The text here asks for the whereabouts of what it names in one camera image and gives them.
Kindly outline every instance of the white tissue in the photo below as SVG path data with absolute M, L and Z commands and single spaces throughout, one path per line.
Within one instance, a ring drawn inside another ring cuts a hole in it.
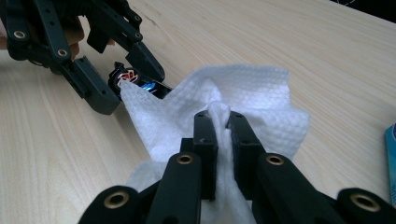
M 127 185 L 141 191 L 162 178 L 168 159 L 192 138 L 193 117 L 209 110 L 219 144 L 216 200 L 203 202 L 201 223 L 255 223 L 233 180 L 230 110 L 245 115 L 267 152 L 292 158 L 304 140 L 309 115 L 290 105 L 288 70 L 233 64 L 208 66 L 184 79 L 163 100 L 122 82 L 121 97 L 151 160 L 143 161 Z

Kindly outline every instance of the wooden table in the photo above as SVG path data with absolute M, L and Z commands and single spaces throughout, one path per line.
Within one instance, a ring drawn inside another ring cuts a hole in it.
M 208 64 L 288 68 L 292 103 L 311 114 L 295 164 L 332 197 L 359 187 L 389 201 L 384 131 L 396 122 L 396 24 L 326 0 L 130 4 L 172 87 Z M 106 77 L 126 52 L 100 55 L 84 42 L 80 55 Z M 123 106 L 100 115 L 62 76 L 0 52 L 0 223 L 77 223 L 148 157 Z

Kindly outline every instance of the blue object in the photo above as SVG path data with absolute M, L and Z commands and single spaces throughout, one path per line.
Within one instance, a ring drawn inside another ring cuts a hole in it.
M 154 82 L 146 83 L 142 86 L 142 88 L 145 89 L 146 91 L 151 91 L 152 89 L 154 89 L 154 87 L 155 87 Z
M 385 139 L 388 150 L 390 200 L 396 208 L 396 124 L 385 131 Z

